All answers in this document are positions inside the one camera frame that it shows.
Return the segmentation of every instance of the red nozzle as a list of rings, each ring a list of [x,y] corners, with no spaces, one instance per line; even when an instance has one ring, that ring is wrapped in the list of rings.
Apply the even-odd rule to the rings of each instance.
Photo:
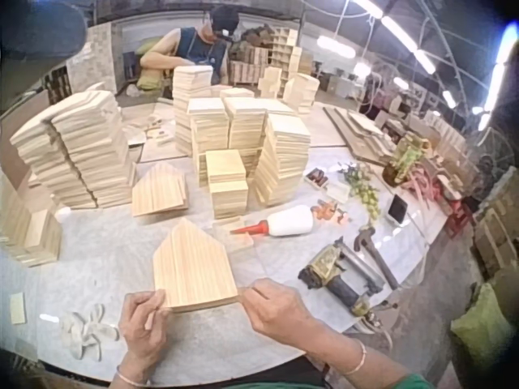
[[[230,233],[249,233],[250,235],[262,233],[264,235],[268,233],[268,223],[266,220],[262,220],[256,225],[249,225],[248,227],[243,227],[242,229],[235,229]]]

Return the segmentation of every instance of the black cap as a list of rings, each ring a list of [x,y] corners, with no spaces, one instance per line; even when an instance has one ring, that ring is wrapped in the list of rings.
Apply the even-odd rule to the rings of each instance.
[[[227,30],[229,36],[232,36],[240,22],[238,11],[234,6],[216,6],[212,9],[210,15],[212,31],[217,35]]]
[[[87,38],[83,14],[65,3],[4,0],[0,7],[0,109],[77,54]]]

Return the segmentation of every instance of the fan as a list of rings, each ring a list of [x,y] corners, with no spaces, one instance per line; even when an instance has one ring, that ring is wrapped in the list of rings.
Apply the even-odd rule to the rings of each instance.
[[[467,139],[467,157],[478,168],[472,197],[483,201],[496,182],[515,164],[510,142],[501,132],[488,127]]]

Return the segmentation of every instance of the table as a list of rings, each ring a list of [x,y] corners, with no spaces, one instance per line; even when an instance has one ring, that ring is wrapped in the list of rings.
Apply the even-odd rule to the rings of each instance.
[[[332,172],[338,162],[352,162],[345,147],[311,149],[308,168],[321,166]],[[202,229],[210,229],[212,209],[208,189],[196,184],[191,159],[168,161],[187,176],[190,208],[184,214]],[[154,163],[138,165],[142,176]],[[374,179],[380,189],[380,203],[391,201],[392,191]],[[293,205],[314,205],[323,194],[303,182],[292,201],[263,209],[250,191],[249,212],[244,217],[249,224],[264,219],[273,212]],[[410,199],[410,210],[417,207]],[[346,226],[331,221],[317,222],[307,236],[254,237],[255,246],[247,252],[231,256],[230,262],[238,286],[254,279],[270,277],[295,287],[310,312],[338,331],[356,323],[349,311],[327,290],[308,290],[297,279],[298,272],[317,252],[332,240],[344,235],[353,243],[358,229],[367,222],[367,212],[357,199],[346,205],[352,222]],[[86,317],[95,303],[105,305],[104,323],[116,326],[125,293],[153,289],[152,254],[165,239],[179,218],[136,219],[129,205],[94,211],[74,211],[60,215],[63,243],[57,263],[25,269],[15,261],[0,258],[0,347],[26,357],[41,359],[51,365],[91,378],[110,381],[126,351],[119,342],[103,342],[102,361],[86,353],[77,361],[61,345],[58,318],[76,311]],[[395,277],[402,282],[416,268],[427,250],[427,241],[434,231],[425,235],[419,224],[406,217],[406,226],[395,228],[384,218],[376,225],[374,241]],[[366,261],[375,266],[369,258]],[[352,271],[343,277],[358,292],[362,279]],[[24,292],[28,323],[11,326],[9,295]],[[375,305],[383,301],[391,289],[371,298]],[[169,351],[157,367],[153,382],[164,386],[197,385],[237,378],[281,365],[302,352],[277,344],[255,334],[239,304],[178,314],[169,328]]]

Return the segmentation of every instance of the person's arm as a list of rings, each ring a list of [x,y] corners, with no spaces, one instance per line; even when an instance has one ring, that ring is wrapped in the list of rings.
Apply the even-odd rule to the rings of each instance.
[[[240,302],[255,331],[328,363],[358,389],[394,387],[410,376],[404,366],[371,348],[362,363],[361,344],[314,318],[295,289],[257,280],[240,290]]]
[[[140,65],[146,69],[170,70],[177,66],[191,66],[193,62],[180,58],[170,57],[177,53],[178,42],[180,42],[180,28],[168,32],[140,59]]]
[[[221,63],[220,68],[220,84],[229,85],[229,56],[227,53],[229,50],[227,49],[224,54],[224,59]]]
[[[131,383],[142,385],[151,377],[166,345],[169,310],[160,310],[164,299],[163,290],[132,293],[125,297],[119,329],[128,351],[109,386],[111,389],[133,389],[135,386]]]

